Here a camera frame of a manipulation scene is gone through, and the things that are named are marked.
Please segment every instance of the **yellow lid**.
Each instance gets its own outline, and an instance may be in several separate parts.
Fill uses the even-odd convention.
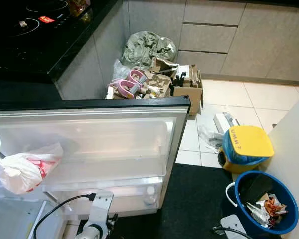
[[[272,157],[274,149],[267,134],[258,127],[234,126],[229,129],[235,152],[251,157]]]

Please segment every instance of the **black cable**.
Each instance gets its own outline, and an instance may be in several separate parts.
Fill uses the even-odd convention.
[[[224,228],[224,227],[214,227],[212,229],[213,232],[218,231],[218,230],[223,230],[223,231],[230,231],[230,232],[234,232],[234,233],[238,233],[248,239],[253,239],[251,236],[247,235],[246,233],[243,233],[239,230],[233,229],[233,228]]]
[[[58,208],[62,207],[64,204],[74,200],[74,199],[78,199],[78,198],[88,198],[90,201],[93,201],[95,198],[95,193],[91,193],[91,194],[84,194],[84,195],[79,195],[79,196],[75,196],[73,198],[69,198],[68,200],[65,200],[63,203],[60,203],[58,206],[56,206],[55,208],[53,208],[50,212],[48,212],[47,214],[45,214],[40,221],[38,221],[38,223],[35,225],[34,230],[33,230],[33,236],[34,239],[37,239],[36,237],[36,231],[39,227],[39,225],[48,217],[50,216],[55,210],[57,210]]]

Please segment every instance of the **bucket handle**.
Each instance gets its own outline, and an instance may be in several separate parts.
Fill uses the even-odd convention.
[[[234,207],[236,208],[236,207],[238,206],[238,204],[237,204],[237,203],[234,203],[234,201],[231,200],[231,198],[228,196],[228,190],[229,190],[229,188],[231,188],[231,187],[234,186],[234,185],[235,185],[235,182],[232,182],[232,183],[228,184],[227,187],[226,187],[225,193],[226,193],[226,197],[227,197],[228,201],[229,201],[232,205],[234,205]]]

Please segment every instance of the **red label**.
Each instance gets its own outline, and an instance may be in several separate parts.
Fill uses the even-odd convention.
[[[55,21],[55,20],[53,20],[53,19],[51,19],[51,18],[49,18],[47,16],[41,16],[41,17],[39,17],[39,20],[42,21],[42,22],[44,22],[44,23],[51,23],[51,22]]]

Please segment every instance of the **red printed plastic bag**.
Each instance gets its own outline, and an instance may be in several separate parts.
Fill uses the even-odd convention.
[[[56,143],[4,159],[0,157],[0,181],[15,194],[30,192],[58,165],[62,156],[62,147]]]

